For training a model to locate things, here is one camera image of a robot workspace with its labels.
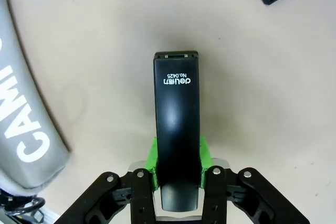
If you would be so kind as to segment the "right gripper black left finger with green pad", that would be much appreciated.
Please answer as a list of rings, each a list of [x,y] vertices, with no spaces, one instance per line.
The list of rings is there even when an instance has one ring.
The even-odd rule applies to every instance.
[[[70,223],[109,223],[130,204],[131,223],[156,223],[153,192],[158,189],[157,139],[154,138],[144,167],[120,177],[101,174],[69,207]]]

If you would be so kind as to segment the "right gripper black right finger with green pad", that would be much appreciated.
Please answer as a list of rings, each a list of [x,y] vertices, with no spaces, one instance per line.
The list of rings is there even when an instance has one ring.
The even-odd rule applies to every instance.
[[[225,160],[211,157],[204,137],[200,138],[204,189],[202,223],[226,223],[230,201],[252,223],[309,223],[309,220],[258,170],[247,167],[235,173]]]

